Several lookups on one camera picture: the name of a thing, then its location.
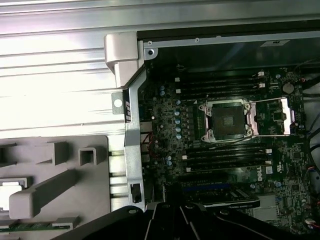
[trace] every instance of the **dell logo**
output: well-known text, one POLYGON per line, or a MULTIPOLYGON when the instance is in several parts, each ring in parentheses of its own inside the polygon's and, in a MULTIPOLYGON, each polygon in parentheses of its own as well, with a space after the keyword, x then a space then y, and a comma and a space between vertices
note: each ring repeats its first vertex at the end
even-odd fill
POLYGON ((257 171, 257 175, 258 175, 258 182, 261 182, 262 181, 262 168, 261 168, 261 166, 258 166, 256 168, 256 171, 257 171))

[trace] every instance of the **metal panel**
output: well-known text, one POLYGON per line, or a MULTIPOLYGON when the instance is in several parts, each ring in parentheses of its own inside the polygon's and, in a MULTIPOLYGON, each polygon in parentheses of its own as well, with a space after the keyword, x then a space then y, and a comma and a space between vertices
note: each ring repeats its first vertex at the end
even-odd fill
MULTIPOLYGON (((309 20, 319 13, 318 0, 1 1, 0 138, 105 134, 112 153, 123 151, 124 116, 112 114, 111 102, 119 90, 104 60, 108 33, 309 20)), ((124 156, 112 158, 110 170, 125 174, 124 156)), ((111 202, 115 210, 128 198, 111 202)))

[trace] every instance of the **connector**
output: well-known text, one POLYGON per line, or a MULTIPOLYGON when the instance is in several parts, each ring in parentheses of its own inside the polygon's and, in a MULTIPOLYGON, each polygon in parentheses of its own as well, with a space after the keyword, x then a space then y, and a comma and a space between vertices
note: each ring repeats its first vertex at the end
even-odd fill
POLYGON ((313 220, 313 219, 311 219, 311 218, 305 219, 304 222, 305 222, 306 224, 308 224, 308 225, 310 225, 310 224, 315 224, 315 223, 316 223, 316 221, 313 220))

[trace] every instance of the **circuit board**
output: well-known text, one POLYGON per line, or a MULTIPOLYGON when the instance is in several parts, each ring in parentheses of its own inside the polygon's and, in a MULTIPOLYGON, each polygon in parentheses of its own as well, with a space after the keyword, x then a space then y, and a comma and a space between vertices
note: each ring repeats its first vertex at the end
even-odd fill
MULTIPOLYGON (((139 92, 147 203, 163 200, 164 183, 188 189, 232 183, 260 199, 259 207, 241 211, 297 234, 306 231, 306 119, 298 74, 272 68, 148 78, 139 92), (248 116, 253 107, 250 125, 243 109, 248 116)), ((203 190, 195 195, 200 192, 205 198, 193 200, 208 198, 203 190)))

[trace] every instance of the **cpu socket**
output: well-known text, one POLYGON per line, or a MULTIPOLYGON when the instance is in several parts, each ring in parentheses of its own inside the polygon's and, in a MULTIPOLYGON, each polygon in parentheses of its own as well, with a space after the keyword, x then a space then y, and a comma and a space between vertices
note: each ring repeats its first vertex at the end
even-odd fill
POLYGON ((201 140, 208 143, 232 142, 245 137, 280 137, 291 134, 290 127, 295 123, 295 113, 289 108, 288 99, 279 97, 259 101, 246 99, 207 101, 198 105, 204 112, 206 133, 201 140), (282 105, 283 132, 260 135, 256 122, 257 104, 278 101, 282 105))
POLYGON ((246 115, 251 105, 244 99, 208 101, 198 106, 205 114, 206 134, 204 142, 225 142, 241 139, 253 134, 247 124, 246 115))

